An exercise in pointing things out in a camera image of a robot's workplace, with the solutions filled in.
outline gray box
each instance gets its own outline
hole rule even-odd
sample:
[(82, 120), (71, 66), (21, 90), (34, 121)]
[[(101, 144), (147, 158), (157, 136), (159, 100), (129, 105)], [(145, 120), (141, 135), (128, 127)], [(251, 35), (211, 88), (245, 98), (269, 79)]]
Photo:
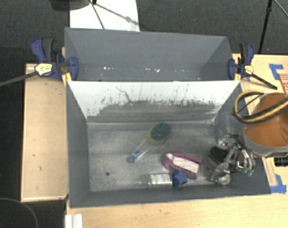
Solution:
[(66, 57), (78, 80), (228, 80), (228, 39), (157, 32), (65, 28)]
[[(209, 181), (207, 150), (216, 139), (239, 134), (232, 115), (237, 81), (86, 82), (67, 84), (69, 203), (72, 208), (170, 202), (270, 193), (261, 160), (251, 177), (233, 173), (227, 186)], [(158, 122), (172, 131), (162, 147), (134, 164), (126, 161)], [(199, 176), (186, 186), (146, 188), (142, 174), (164, 173), (162, 157), (181, 151), (202, 159)]]

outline clamp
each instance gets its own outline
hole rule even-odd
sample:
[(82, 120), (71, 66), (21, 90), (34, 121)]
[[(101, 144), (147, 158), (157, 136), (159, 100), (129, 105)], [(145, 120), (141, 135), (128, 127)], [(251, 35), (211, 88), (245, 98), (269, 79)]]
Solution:
[(251, 66), (252, 59), (254, 58), (254, 48), (250, 43), (240, 43), (240, 54), (238, 63), (234, 59), (230, 59), (228, 63), (228, 74), (230, 80), (241, 80), (244, 77), (253, 77), (272, 89), (277, 90), (277, 87), (263, 78), (254, 74), (254, 69)]
[(37, 57), (39, 64), (35, 66), (38, 76), (47, 76), (62, 80), (65, 73), (71, 74), (71, 79), (76, 80), (78, 63), (75, 57), (70, 57), (67, 62), (63, 55), (53, 50), (53, 38), (36, 38), (31, 42), (31, 51)]

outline wooden table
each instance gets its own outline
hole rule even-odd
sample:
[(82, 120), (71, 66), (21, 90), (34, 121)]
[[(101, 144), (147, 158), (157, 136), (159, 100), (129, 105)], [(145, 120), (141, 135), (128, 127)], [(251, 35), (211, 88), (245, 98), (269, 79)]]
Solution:
[[(281, 64), (284, 67), (281, 72), (288, 73), (288, 56), (255, 55), (252, 61), (258, 76), (275, 84), (278, 91), (283, 91), (280, 81), (274, 80), (269, 64)], [(33, 66), (27, 65), (27, 73), (33, 71)], [(255, 79), (250, 82), (242, 80), (241, 84), (243, 90), (265, 88)], [(61, 82), (41, 77), (26, 80), (22, 202), (63, 200), (68, 194), (64, 103), (65, 90)], [(288, 167), (273, 168), (287, 186), (286, 194), (67, 208), (67, 214), (82, 214), (84, 228), (288, 227)]]

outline blue object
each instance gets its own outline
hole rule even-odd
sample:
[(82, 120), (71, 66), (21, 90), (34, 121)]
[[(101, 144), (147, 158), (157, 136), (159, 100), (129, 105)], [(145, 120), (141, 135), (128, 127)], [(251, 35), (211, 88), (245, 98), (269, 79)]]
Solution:
[(251, 65), (252, 59), (254, 58), (254, 47), (250, 44), (240, 44), (241, 58), (236, 64), (234, 59), (230, 59), (228, 63), (228, 75), (230, 80), (234, 80), (235, 74), (239, 74), (241, 78), (248, 77), (245, 66)]
[(234, 59), (229, 60), (228, 74), (229, 74), (229, 79), (234, 80), (235, 78), (235, 60)]
[(283, 69), (283, 65), (282, 64), (270, 64), (269, 67), (272, 71), (274, 79), (279, 80), (278, 74), (277, 74), (277, 69)]
[(33, 55), (35, 55), (38, 59), (39, 63), (45, 62), (46, 61), (46, 56), (42, 47), (42, 37), (36, 38), (34, 41), (31, 42), (31, 51)]
[(173, 179), (173, 187), (187, 183), (186, 173), (182, 171), (175, 171), (172, 174), (172, 179)]
[(275, 174), (278, 185), (270, 187), (271, 193), (282, 193), (285, 194), (287, 192), (287, 186), (282, 184), (281, 177)]
[[(71, 79), (76, 80), (78, 75), (78, 63), (75, 57), (70, 57), (68, 62), (65, 62), (65, 58), (58, 50), (53, 50), (52, 38), (43, 39), (42, 37), (38, 37), (33, 40), (30, 44), (32, 53), (37, 57), (39, 63), (44, 63), (48, 61), (48, 63), (52, 64), (52, 73), (47, 75), (40, 75), (40, 76), (47, 76), (59, 81), (62, 80), (63, 73), (60, 72), (61, 67), (65, 67), (68, 72), (71, 73)], [(52, 61), (52, 54), (56, 56), (57, 62)]]

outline wooden board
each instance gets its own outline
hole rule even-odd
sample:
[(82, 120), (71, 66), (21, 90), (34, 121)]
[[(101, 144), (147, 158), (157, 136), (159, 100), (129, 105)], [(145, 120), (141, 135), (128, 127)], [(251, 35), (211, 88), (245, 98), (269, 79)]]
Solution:
[[(27, 65), (27, 73), (34, 71)], [(68, 194), (65, 88), (48, 77), (27, 79), (24, 99), (21, 201), (62, 200)]]

